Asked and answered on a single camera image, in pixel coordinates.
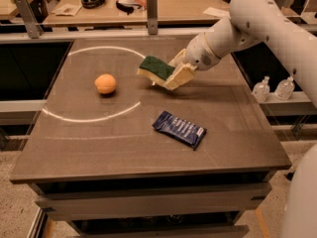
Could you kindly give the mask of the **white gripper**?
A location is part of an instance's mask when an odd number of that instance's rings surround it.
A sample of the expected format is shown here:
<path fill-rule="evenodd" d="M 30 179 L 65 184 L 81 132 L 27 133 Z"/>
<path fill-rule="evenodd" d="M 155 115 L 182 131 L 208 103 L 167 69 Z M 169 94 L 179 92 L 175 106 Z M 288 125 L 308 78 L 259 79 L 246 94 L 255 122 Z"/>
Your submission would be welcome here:
<path fill-rule="evenodd" d="M 196 70 L 208 70 L 220 59 L 214 54 L 205 33 L 192 39 L 168 64 L 176 67 L 172 75 L 158 85 L 175 90 L 193 79 Z"/>

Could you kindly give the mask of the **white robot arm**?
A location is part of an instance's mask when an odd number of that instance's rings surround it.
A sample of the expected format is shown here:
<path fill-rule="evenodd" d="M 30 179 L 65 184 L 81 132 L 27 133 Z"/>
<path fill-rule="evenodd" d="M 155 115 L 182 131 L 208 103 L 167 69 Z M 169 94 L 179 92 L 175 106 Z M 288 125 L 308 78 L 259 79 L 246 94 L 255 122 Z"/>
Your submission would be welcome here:
<path fill-rule="evenodd" d="M 229 13 L 170 64 L 206 70 L 231 52 L 263 42 L 317 106 L 317 38 L 285 18 L 274 0 L 231 0 Z M 317 145 L 293 175 L 280 238 L 317 238 Z"/>

